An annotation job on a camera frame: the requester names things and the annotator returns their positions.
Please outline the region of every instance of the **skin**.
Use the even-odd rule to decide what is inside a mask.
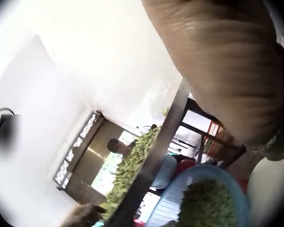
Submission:
[[[105,209],[86,203],[77,206],[60,227],[90,227],[101,219]]]
[[[240,142],[267,143],[284,105],[284,71],[259,0],[142,0],[198,105]]]
[[[118,143],[118,149],[116,151],[118,154],[122,154],[124,156],[129,155],[131,152],[131,148],[126,146],[124,143],[120,142]]]

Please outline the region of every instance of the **green vegetables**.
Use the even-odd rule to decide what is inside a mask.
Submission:
[[[189,185],[176,227],[235,227],[236,216],[226,186],[213,179]]]
[[[139,136],[131,153],[126,158],[123,158],[122,162],[118,165],[116,178],[113,182],[114,187],[107,195],[106,202],[101,204],[101,207],[107,210],[107,212],[103,214],[104,221],[110,218],[124,198],[141,164],[146,159],[149,149],[159,131],[160,127],[151,129],[147,133]]]

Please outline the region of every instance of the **black cable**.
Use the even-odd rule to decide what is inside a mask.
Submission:
[[[5,111],[5,110],[7,110],[7,111],[9,111],[9,112],[11,112],[12,113],[12,115],[15,115],[15,113],[10,109],[10,108],[6,108],[6,107],[4,107],[4,108],[0,108],[0,112],[1,111]]]

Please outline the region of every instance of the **white wall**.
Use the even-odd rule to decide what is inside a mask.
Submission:
[[[31,226],[58,226],[76,202],[52,178],[91,108],[60,75],[39,37],[0,77],[0,107],[23,115],[20,150],[25,158],[14,169],[19,181],[29,173],[27,194],[34,195],[29,211],[38,218]]]
[[[181,76],[140,1],[14,1],[0,18],[0,75],[32,34],[90,106],[133,128],[163,122]]]

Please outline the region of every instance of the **blue bowl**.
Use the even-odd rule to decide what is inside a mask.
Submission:
[[[171,220],[178,220],[183,192],[188,189],[188,185],[205,178],[215,179],[227,187],[234,202],[237,227],[248,227],[249,204],[240,186],[226,171],[206,164],[191,167],[175,178],[160,198],[145,227],[159,227]]]

